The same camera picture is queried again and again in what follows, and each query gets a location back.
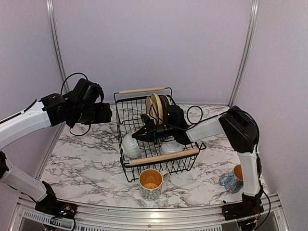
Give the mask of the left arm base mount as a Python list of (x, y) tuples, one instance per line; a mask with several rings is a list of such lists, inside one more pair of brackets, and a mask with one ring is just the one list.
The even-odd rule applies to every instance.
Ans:
[(73, 203), (66, 203), (58, 201), (55, 204), (44, 205), (43, 203), (36, 203), (35, 210), (52, 215), (56, 218), (73, 219), (77, 211), (77, 205)]

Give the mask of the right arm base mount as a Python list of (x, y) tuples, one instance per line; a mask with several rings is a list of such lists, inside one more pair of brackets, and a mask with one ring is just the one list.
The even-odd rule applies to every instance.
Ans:
[(256, 207), (244, 205), (243, 202), (225, 204), (222, 207), (222, 214), (225, 220), (245, 218), (252, 215), (261, 214), (262, 212), (264, 212), (264, 208), (261, 203), (258, 203)]

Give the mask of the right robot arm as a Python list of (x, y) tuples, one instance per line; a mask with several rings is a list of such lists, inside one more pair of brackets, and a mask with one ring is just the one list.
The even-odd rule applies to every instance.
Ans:
[(257, 201), (263, 194), (260, 181), (262, 171), (258, 155), (260, 131), (256, 121), (238, 106), (208, 118), (200, 118), (192, 123), (178, 105), (167, 106), (164, 117), (141, 116), (144, 125), (132, 133), (138, 141), (155, 143), (161, 138), (173, 137), (181, 145), (211, 138), (224, 138), (227, 146), (234, 152), (239, 165), (232, 172), (219, 177), (218, 183), (228, 193), (242, 192), (243, 202), (238, 211), (248, 216), (257, 208)]

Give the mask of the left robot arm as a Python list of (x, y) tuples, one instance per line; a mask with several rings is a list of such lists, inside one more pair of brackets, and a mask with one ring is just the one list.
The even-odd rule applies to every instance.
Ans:
[[(81, 78), (72, 91), (64, 95), (52, 93), (2, 120), (0, 148), (4, 149), (30, 134), (62, 123), (70, 128), (76, 124), (90, 127), (93, 124), (109, 123), (112, 111), (103, 99), (103, 89), (99, 84)], [(19, 169), (4, 152), (0, 153), (0, 181), (27, 194), (36, 203), (41, 203), (50, 214), (57, 214), (61, 210), (61, 204), (51, 186)]]

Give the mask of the plain cream yellow plate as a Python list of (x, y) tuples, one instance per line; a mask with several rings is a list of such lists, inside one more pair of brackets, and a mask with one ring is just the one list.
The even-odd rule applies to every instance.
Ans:
[(164, 112), (163, 112), (163, 106), (162, 106), (160, 97), (156, 93), (152, 93), (151, 99), (156, 105), (156, 111), (158, 112), (159, 123), (161, 124), (163, 120)]

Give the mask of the grey reindeer plate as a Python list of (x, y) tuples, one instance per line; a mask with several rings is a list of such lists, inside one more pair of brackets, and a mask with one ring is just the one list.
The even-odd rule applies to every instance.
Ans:
[(161, 104), (163, 107), (163, 112), (166, 113), (167, 108), (170, 106), (170, 100), (166, 95), (161, 95), (160, 99), (161, 99)]

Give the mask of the white bowl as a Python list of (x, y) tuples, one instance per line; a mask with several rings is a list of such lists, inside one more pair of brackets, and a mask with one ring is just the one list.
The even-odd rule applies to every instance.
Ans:
[(121, 148), (125, 156), (132, 159), (138, 159), (141, 158), (141, 150), (137, 140), (132, 137), (132, 134), (133, 132), (130, 132), (124, 136)]
[(172, 154), (183, 151), (183, 145), (176, 141), (163, 142), (160, 147), (160, 154)]

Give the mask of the cream gold rimmed plate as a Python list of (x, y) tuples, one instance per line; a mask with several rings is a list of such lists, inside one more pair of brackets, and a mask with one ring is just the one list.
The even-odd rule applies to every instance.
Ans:
[(157, 123), (156, 105), (150, 96), (147, 96), (146, 98), (146, 113), (154, 119), (155, 123)]

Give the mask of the black wire dish rack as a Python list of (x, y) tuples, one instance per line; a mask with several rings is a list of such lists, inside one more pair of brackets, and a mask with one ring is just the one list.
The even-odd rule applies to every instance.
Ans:
[[(149, 168), (168, 170), (170, 174), (191, 170), (206, 145), (204, 142), (182, 138), (184, 132), (180, 128), (186, 128), (187, 123), (184, 113), (175, 107), (172, 94), (165, 95), (162, 101), (162, 116), (157, 111), (153, 115), (146, 111), (146, 96), (120, 98), (122, 94), (123, 92), (114, 93), (118, 142), (121, 143), (126, 134), (132, 133), (139, 145), (141, 158), (146, 159), (146, 162), (134, 163), (120, 149), (120, 163), (127, 181), (136, 181), (141, 172)], [(193, 150), (193, 153), (162, 160), (159, 158), (159, 151), (162, 144), (168, 141), (177, 141), (183, 145), (182, 151)]]

